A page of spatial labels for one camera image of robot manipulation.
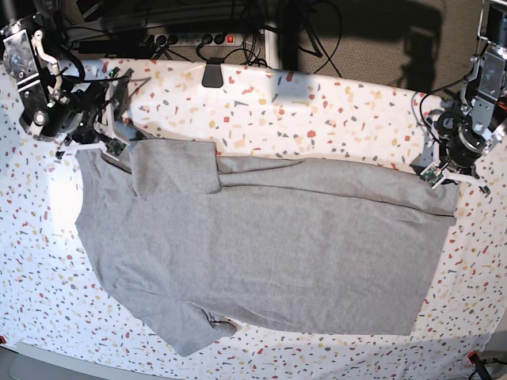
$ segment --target gray t-shirt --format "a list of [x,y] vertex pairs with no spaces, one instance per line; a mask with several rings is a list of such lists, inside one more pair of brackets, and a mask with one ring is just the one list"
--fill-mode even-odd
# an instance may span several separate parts
[[104,289],[180,355],[232,317],[305,333],[408,335],[458,187],[373,165],[215,156],[138,142],[126,165],[78,154],[77,227]]

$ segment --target speckled fabric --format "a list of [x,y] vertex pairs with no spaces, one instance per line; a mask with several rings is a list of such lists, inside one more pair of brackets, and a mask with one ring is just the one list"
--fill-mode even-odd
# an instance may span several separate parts
[[[251,66],[222,65],[221,89],[201,85],[203,63],[100,59],[87,78],[133,69],[124,118],[156,137],[213,141],[219,156],[327,158],[412,173],[427,144],[413,107],[423,94]],[[428,293],[409,336],[238,331],[182,358],[101,289],[75,220],[82,175],[61,140],[20,131],[16,86],[0,71],[0,332],[52,352],[169,378],[455,378],[473,367],[507,302],[507,150],[478,160],[485,198],[461,184]],[[68,74],[77,74],[69,69]],[[441,108],[429,97],[427,115]]]
[[76,225],[111,296],[183,356],[233,335],[211,315],[410,334],[456,221],[457,186],[434,192],[411,174],[314,158],[217,160],[215,149],[140,141],[132,174],[98,150],[78,154]]

